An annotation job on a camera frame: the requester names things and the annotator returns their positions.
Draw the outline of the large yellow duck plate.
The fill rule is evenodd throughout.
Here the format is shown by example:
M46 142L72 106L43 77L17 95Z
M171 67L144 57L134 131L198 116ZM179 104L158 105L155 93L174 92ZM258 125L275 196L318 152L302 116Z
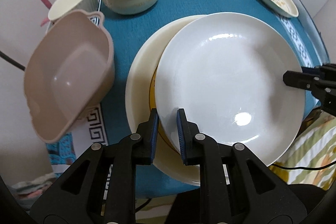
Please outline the large yellow duck plate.
M125 88L126 116L132 133L140 123L149 118L150 110L155 106L154 75L165 47L184 26L202 17L203 15L186 16L166 24L152 34L139 49L131 64ZM153 164L177 181L200 186L199 168L183 164L181 155L172 146L163 130L160 130L157 136Z

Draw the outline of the plain white plate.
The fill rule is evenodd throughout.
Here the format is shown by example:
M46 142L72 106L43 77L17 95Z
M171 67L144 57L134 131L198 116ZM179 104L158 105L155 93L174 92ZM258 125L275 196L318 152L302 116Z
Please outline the plain white plate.
M282 79L301 65L270 25L246 14L199 18L169 41L157 67L155 103L163 131L179 148L177 111L218 143L246 145L265 165L293 143L305 92Z

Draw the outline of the light blue clothing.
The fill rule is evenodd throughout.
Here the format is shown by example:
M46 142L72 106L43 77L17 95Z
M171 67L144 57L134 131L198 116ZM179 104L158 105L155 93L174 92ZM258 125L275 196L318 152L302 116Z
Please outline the light blue clothing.
M9 186L10 193L25 211L30 211L35 201L55 182L54 173L48 173L32 181L23 181Z

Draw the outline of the teal tablecloth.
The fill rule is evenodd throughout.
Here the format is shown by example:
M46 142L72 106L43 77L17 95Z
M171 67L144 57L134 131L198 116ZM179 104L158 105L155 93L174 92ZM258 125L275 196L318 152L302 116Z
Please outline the teal tablecloth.
M101 102L102 119L109 144L119 142L131 133L125 110L125 87L131 64L144 42L164 25L185 16L216 12L240 12L261 19L281 34L297 53L304 67L329 62L320 36L301 19L285 20L261 0L158 0L143 13L133 16L115 14L101 8L104 27L114 43L115 79L112 89Z

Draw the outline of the pink square bowl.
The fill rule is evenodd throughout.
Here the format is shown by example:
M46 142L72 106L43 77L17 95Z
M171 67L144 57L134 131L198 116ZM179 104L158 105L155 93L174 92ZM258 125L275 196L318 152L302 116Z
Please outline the pink square bowl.
M99 104L114 82L114 45L100 11L59 19L26 66L24 94L36 135L55 143Z

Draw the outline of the striped green bedding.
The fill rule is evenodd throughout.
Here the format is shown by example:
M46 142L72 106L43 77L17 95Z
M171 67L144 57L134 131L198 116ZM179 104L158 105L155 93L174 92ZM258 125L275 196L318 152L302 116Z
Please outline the striped green bedding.
M335 180L335 117L320 114L269 168L287 184L328 190Z

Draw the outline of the white ribbed cup bowl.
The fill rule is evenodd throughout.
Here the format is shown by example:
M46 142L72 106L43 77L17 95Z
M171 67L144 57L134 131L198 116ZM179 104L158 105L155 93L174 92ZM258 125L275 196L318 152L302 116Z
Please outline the white ribbed cup bowl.
M56 22L73 10L80 9L86 12L94 12L97 8L98 0L56 0L49 10L48 19L50 22Z

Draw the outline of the black clothes rack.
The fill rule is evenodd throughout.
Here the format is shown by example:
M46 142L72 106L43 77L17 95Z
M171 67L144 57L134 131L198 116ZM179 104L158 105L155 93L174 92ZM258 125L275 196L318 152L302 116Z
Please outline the black clothes rack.
M22 64L18 63L17 61L15 61L14 59L9 57L8 55L3 53L2 51L0 51L0 58L5 60L9 64L13 65L14 67L20 69L21 71L25 71L25 67Z

